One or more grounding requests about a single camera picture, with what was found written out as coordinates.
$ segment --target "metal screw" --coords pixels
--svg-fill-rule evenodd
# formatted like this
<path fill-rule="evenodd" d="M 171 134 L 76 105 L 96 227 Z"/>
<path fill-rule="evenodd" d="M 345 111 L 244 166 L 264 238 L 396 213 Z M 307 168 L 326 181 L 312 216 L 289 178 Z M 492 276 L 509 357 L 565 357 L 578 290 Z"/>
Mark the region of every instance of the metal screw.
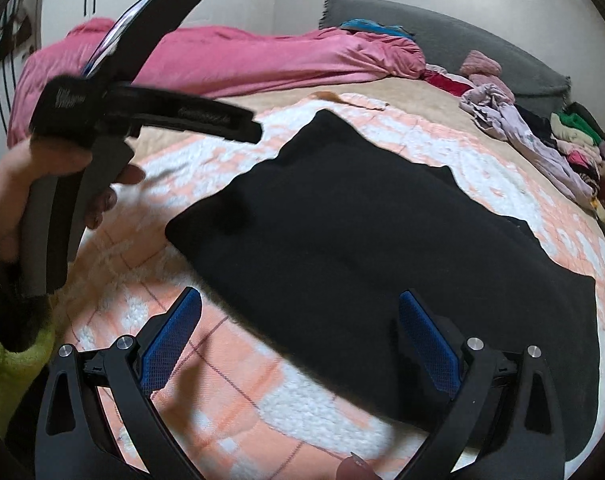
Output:
<path fill-rule="evenodd" d="M 69 354 L 73 352 L 73 346 L 71 345 L 62 345 L 58 350 L 58 355 L 60 357 L 67 357 Z"/>
<path fill-rule="evenodd" d="M 131 348 L 132 344 L 134 344 L 134 338 L 130 335 L 123 335 L 116 342 L 116 346 L 121 350 L 126 350 L 127 348 Z"/>
<path fill-rule="evenodd" d="M 470 337 L 467 339 L 467 346 L 472 350 L 482 350 L 485 347 L 485 344 L 482 342 L 482 339 L 477 337 Z"/>
<path fill-rule="evenodd" d="M 527 348 L 527 352 L 531 357 L 540 357 L 542 355 L 542 350 L 535 345 L 531 345 L 529 348 Z"/>

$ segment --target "pink blanket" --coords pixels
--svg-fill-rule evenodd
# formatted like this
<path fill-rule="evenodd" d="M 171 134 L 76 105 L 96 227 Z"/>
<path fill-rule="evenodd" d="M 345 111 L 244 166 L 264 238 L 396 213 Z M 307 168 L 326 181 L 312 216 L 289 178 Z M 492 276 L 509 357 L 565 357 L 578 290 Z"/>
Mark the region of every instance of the pink blanket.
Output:
<path fill-rule="evenodd" d="M 16 88 L 7 143 L 28 136 L 45 84 L 78 74 L 114 22 L 94 18 L 34 53 Z M 323 84 L 361 83 L 393 75 L 417 79 L 425 69 L 420 47 L 407 38 L 338 28 L 302 36 L 257 36 L 231 27 L 180 28 L 167 34 L 135 83 L 207 97 Z"/>

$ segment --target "folded clothes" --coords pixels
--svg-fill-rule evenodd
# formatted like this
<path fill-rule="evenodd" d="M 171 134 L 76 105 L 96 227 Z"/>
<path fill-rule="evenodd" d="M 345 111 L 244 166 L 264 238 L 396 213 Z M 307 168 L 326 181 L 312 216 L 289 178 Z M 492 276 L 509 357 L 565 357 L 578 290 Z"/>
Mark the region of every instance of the folded clothes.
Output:
<path fill-rule="evenodd" d="M 567 162 L 569 164 L 577 164 L 582 166 L 583 168 L 589 169 L 589 162 L 586 157 L 580 153 L 578 150 L 573 150 L 573 152 L 567 155 Z"/>
<path fill-rule="evenodd" d="M 544 145 L 532 134 L 500 88 L 486 84 L 469 90 L 462 96 L 460 108 L 470 113 L 486 134 L 510 142 L 569 200 L 592 209 L 593 189 L 580 179 L 557 150 Z"/>
<path fill-rule="evenodd" d="M 602 162 L 602 156 L 600 154 L 600 150 L 595 146 L 584 146 L 580 144 L 575 144 L 574 142 L 568 142 L 566 140 L 557 139 L 557 150 L 563 155 L 568 155 L 573 152 L 573 150 L 578 150 L 584 156 L 587 157 L 591 163 L 595 166 L 599 165 Z"/>
<path fill-rule="evenodd" d="M 593 131 L 595 131 L 600 137 L 604 139 L 605 133 L 602 131 L 602 128 L 598 124 L 598 121 L 596 121 L 593 115 L 591 115 L 591 113 L 589 112 L 589 110 L 587 110 L 580 103 L 573 102 L 570 105 L 567 105 L 564 109 L 564 113 L 566 113 L 567 115 L 579 115 Z"/>
<path fill-rule="evenodd" d="M 549 120 L 547 118 L 540 117 L 519 105 L 515 105 L 515 108 L 518 110 L 524 122 L 527 123 L 527 126 L 531 130 L 532 134 L 538 137 L 538 139 L 540 139 L 544 145 L 556 150 L 557 141 L 553 136 L 551 123 Z"/>
<path fill-rule="evenodd" d="M 566 140 L 567 142 L 573 142 L 574 144 L 578 144 L 580 146 L 595 145 L 593 138 L 589 137 L 584 132 L 576 128 L 564 126 L 557 114 L 551 114 L 549 122 L 551 123 L 551 130 L 556 138 Z"/>
<path fill-rule="evenodd" d="M 502 90 L 510 104 L 515 103 L 515 95 L 498 77 L 502 73 L 500 63 L 485 56 L 478 50 L 472 50 L 460 67 L 460 73 L 467 76 L 476 86 L 494 84 Z"/>
<path fill-rule="evenodd" d="M 569 128 L 575 128 L 576 130 L 580 130 L 584 132 L 589 137 L 593 139 L 593 143 L 597 146 L 602 142 L 602 137 L 599 136 L 586 121 L 580 117 L 578 114 L 564 114 L 562 112 L 558 113 L 558 118 L 560 122 L 564 124 L 564 126 L 568 126 Z"/>
<path fill-rule="evenodd" d="M 595 118 L 593 117 L 593 115 L 591 115 L 591 113 L 589 113 L 589 110 L 587 110 L 580 103 L 576 103 L 576 102 L 571 103 L 570 105 L 568 105 L 565 108 L 564 112 L 566 114 L 578 114 L 580 117 L 582 117 L 585 120 L 585 122 L 587 124 L 589 124 L 589 126 L 591 126 L 591 128 L 600 137 L 602 137 L 602 140 L 605 140 L 605 131 L 602 130 L 602 128 L 598 124 L 598 121 L 595 120 Z"/>
<path fill-rule="evenodd" d="M 465 83 L 452 81 L 451 79 L 447 78 L 447 76 L 444 76 L 437 72 L 431 72 L 430 70 L 425 70 L 425 73 L 423 73 L 422 78 L 427 81 L 430 85 L 433 85 L 436 88 L 440 88 L 452 95 L 455 95 L 456 97 L 461 97 L 464 92 L 474 88 L 473 86 L 470 86 Z"/>

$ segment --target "peach and white bedspread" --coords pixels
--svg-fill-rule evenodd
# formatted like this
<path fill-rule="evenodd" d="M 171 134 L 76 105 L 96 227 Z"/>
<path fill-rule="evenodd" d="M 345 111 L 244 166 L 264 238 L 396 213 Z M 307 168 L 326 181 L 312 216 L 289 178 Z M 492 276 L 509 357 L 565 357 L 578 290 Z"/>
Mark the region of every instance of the peach and white bedspread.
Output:
<path fill-rule="evenodd" d="M 599 409 L 588 447 L 567 463 L 567 476 L 571 474 L 605 429 L 605 241 L 586 215 L 541 185 L 517 157 L 505 158 L 470 132 L 358 94 L 338 98 L 324 92 L 263 113 L 259 119 L 265 134 L 255 146 L 194 135 L 148 158 L 143 163 L 146 181 L 119 188 L 114 213 L 83 238 L 68 284 L 56 298 L 61 339 L 79 350 L 104 348 L 119 335 L 137 333 L 184 286 L 195 286 L 203 295 L 201 322 L 172 379 L 153 402 L 209 480 L 332 479 L 351 452 L 370 461 L 384 479 L 394 478 L 424 433 L 337 398 L 249 333 L 164 237 L 169 219 L 261 160 L 275 157 L 322 108 L 409 160 L 449 166 L 471 198 L 496 213 L 526 220 L 554 261 L 595 278 Z M 142 466 L 108 392 L 103 401 L 124 456 Z M 471 460 L 470 452 L 460 465 Z"/>

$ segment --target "fingernail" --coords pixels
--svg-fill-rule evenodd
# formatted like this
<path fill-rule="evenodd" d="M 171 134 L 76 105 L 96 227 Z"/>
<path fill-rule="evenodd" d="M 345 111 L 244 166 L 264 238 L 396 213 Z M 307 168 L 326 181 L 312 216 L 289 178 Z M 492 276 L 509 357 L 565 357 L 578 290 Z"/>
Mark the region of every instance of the fingernail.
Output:
<path fill-rule="evenodd" d="M 358 455 L 356 455 L 356 453 L 354 453 L 353 451 L 351 452 L 351 458 L 353 459 L 353 462 L 356 465 L 359 465 L 360 467 L 367 469 L 367 470 L 371 470 L 371 466 L 369 464 L 367 464 L 366 460 L 364 458 L 360 458 Z"/>
<path fill-rule="evenodd" d="M 89 219 L 89 222 L 87 222 L 87 227 L 89 229 L 95 229 L 98 227 L 99 224 L 100 224 L 100 213 L 95 213 L 94 215 L 91 216 L 91 218 Z"/>
<path fill-rule="evenodd" d="M 117 200 L 118 200 L 118 196 L 116 195 L 116 192 L 113 189 L 109 190 L 109 192 L 106 194 L 106 197 L 105 197 L 106 210 L 109 211 L 109 209 L 112 209 L 114 206 L 116 206 Z"/>

